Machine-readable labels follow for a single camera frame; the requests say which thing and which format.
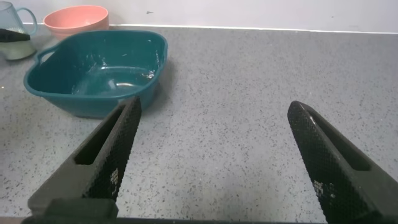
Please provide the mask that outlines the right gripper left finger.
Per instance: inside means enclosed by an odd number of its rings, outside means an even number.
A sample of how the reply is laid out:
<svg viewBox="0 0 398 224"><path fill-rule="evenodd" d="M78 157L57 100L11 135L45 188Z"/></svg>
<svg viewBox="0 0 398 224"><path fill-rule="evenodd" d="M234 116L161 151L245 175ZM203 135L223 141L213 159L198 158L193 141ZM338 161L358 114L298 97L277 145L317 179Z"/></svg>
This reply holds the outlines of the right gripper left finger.
<svg viewBox="0 0 398 224"><path fill-rule="evenodd" d="M116 201L141 119L141 102L119 103L28 199L41 215L54 199L106 198Z"/></svg>

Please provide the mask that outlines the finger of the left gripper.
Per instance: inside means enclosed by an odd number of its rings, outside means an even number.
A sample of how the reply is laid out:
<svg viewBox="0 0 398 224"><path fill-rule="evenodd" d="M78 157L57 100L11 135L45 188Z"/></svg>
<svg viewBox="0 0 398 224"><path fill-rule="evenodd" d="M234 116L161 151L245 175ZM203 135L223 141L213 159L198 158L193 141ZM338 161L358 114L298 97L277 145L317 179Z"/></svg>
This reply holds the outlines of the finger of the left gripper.
<svg viewBox="0 0 398 224"><path fill-rule="evenodd" d="M0 29L0 42L20 42L30 40L29 34Z"/></svg>

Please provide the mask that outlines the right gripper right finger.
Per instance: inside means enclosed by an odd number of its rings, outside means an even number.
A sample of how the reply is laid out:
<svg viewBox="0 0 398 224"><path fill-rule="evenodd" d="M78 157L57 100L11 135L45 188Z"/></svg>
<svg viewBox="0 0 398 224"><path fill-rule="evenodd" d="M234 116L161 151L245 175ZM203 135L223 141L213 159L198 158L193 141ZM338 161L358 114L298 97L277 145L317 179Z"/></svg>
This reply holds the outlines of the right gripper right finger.
<svg viewBox="0 0 398 224"><path fill-rule="evenodd" d="M309 105L287 118L328 223L397 223L396 180Z"/></svg>

